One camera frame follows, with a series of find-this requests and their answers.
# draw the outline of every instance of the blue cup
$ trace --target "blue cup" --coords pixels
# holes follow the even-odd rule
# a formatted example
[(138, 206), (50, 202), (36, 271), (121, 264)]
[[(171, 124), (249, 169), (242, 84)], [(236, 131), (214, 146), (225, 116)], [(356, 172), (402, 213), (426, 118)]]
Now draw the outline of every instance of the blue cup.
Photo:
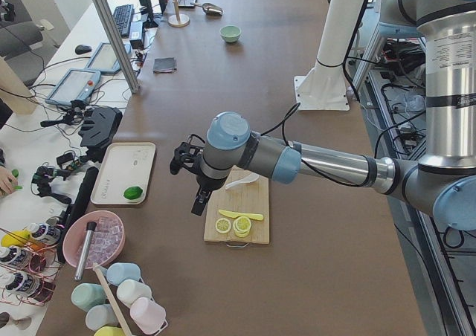
[(84, 282), (74, 288), (71, 301), (81, 310), (88, 312), (96, 305), (106, 302), (106, 293), (101, 285)]
[(127, 279), (138, 282), (141, 278), (141, 269), (134, 263), (114, 263), (108, 268), (106, 278), (108, 282), (116, 286)]

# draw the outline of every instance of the white tray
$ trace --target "white tray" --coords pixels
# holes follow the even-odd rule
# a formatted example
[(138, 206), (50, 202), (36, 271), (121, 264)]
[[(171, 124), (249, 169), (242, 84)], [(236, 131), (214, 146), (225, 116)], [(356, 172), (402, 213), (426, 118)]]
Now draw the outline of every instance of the white tray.
[[(93, 204), (140, 204), (147, 195), (155, 156), (154, 143), (112, 143), (108, 146), (91, 194)], [(128, 200), (124, 190), (139, 186), (140, 198)]]

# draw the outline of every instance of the green bowl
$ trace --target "green bowl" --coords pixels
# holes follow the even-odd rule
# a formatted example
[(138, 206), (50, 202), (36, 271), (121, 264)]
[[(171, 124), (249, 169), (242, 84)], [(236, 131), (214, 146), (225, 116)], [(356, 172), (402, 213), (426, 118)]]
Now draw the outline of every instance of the green bowl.
[(241, 30), (237, 26), (228, 25), (220, 29), (220, 35), (225, 42), (231, 44), (238, 41)]

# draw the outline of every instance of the human hand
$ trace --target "human hand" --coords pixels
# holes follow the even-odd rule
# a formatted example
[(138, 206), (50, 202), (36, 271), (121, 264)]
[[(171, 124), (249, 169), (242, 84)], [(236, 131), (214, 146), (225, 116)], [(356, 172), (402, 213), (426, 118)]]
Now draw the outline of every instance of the human hand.
[(5, 167), (0, 167), (0, 189), (7, 195), (10, 195), (15, 191), (17, 184), (18, 181), (12, 175), (12, 172)]

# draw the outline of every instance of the blue framed tablet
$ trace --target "blue framed tablet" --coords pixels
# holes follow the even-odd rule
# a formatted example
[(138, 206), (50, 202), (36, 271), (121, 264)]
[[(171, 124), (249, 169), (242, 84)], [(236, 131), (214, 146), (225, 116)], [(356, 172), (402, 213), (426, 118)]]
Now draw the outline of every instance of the blue framed tablet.
[(89, 103), (91, 94), (100, 79), (100, 71), (72, 68), (53, 88), (45, 102), (65, 107), (70, 107), (72, 100), (82, 100)]
[[(129, 56), (132, 51), (131, 45), (124, 44), (124, 48)], [(119, 62), (114, 50), (112, 50), (111, 44), (108, 42), (101, 42), (96, 48), (96, 51), (92, 54), (91, 59), (89, 59), (86, 64), (86, 68), (101, 71), (101, 74), (106, 76), (119, 72)]]

